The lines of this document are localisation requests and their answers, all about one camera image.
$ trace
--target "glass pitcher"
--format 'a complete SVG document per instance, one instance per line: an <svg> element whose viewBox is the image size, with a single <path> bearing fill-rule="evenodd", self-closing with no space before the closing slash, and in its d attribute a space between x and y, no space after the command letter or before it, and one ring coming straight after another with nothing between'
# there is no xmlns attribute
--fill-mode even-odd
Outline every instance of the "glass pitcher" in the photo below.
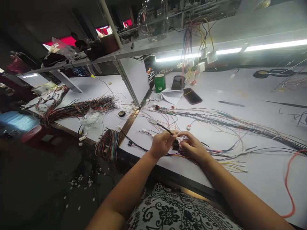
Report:
<svg viewBox="0 0 307 230"><path fill-rule="evenodd" d="M147 35L150 42L166 38L169 29L167 19L167 0L144 0L142 9L138 14L138 27Z"/></svg>

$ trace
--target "floor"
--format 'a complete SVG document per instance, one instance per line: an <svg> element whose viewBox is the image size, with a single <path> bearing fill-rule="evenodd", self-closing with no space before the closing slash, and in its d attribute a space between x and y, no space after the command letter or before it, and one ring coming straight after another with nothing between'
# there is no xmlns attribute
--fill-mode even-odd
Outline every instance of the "floor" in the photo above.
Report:
<svg viewBox="0 0 307 230"><path fill-rule="evenodd" d="M0 135L5 132L12 136L0 138L0 229L85 229L122 176L114 174L101 160L99 185L70 190L69 177L81 155L93 151L77 142L67 142L61 154L55 156L21 143L22 135L38 124L30 114L0 114Z"/></svg>

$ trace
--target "red cable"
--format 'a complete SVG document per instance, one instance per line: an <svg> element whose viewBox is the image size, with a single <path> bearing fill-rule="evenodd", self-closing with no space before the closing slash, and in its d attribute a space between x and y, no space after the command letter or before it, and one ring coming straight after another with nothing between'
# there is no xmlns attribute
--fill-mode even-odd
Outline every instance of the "red cable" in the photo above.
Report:
<svg viewBox="0 0 307 230"><path fill-rule="evenodd" d="M295 203L294 203L294 201L293 201L293 198L292 198L291 193L290 193L289 188L288 188L288 176L289 176L290 166L291 166L291 163L292 163L293 159L294 159L300 152L302 152L302 151L307 151L307 150L302 149L302 150L300 150L300 151L297 151L297 152L291 157L291 159L290 159L289 162L288 162L287 173L286 173L286 177L285 177L285 187L286 187L286 189L287 189L287 192L288 192L288 194L289 194L289 197L290 197L290 200L291 200L291 203L292 203L292 210L291 210L291 212L290 212L289 214L284 215L284 216L281 216L281 217L284 218L284 219L285 219L285 218L289 218L289 217L291 217L291 216L293 216L293 215L295 214Z"/></svg>

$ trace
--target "person's left hand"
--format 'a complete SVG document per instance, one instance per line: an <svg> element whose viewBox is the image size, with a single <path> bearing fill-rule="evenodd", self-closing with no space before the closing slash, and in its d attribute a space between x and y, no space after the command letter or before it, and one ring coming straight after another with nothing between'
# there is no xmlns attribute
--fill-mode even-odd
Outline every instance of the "person's left hand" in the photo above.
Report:
<svg viewBox="0 0 307 230"><path fill-rule="evenodd" d="M169 132L164 131L163 133L157 134L153 137L153 143L151 145L150 153L155 159L159 160L162 156L168 153L172 143L177 137L177 130L171 130L172 136Z"/></svg>

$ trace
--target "green box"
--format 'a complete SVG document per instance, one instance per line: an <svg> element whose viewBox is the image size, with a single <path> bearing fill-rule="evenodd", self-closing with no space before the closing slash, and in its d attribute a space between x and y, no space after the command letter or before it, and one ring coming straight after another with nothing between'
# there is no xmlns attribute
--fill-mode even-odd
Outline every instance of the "green box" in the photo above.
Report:
<svg viewBox="0 0 307 230"><path fill-rule="evenodd" d="M156 74L153 79L154 86L156 87L156 93L160 93L161 91L165 90L165 74Z"/></svg>

